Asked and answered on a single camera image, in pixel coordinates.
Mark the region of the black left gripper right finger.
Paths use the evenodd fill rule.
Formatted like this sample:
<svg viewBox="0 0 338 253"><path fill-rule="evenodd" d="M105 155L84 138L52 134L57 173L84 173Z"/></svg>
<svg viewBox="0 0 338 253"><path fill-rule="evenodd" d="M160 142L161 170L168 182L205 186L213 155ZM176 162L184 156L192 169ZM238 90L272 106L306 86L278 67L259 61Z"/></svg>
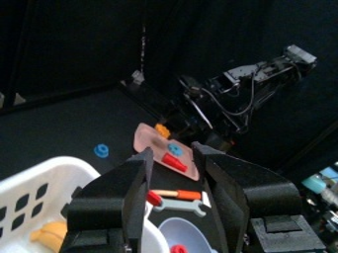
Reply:
<svg viewBox="0 0 338 253"><path fill-rule="evenodd" d="M207 145L195 142L191 149L220 228L221 253L323 253L294 183Z"/></svg>

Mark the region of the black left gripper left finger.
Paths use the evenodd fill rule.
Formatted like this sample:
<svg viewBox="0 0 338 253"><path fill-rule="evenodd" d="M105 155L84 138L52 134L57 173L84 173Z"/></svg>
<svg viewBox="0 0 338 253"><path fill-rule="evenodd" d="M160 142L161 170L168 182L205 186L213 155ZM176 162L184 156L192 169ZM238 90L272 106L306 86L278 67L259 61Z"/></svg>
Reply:
<svg viewBox="0 0 338 253"><path fill-rule="evenodd" d="M67 210L59 253L140 253L153 151L145 148L87 184Z"/></svg>

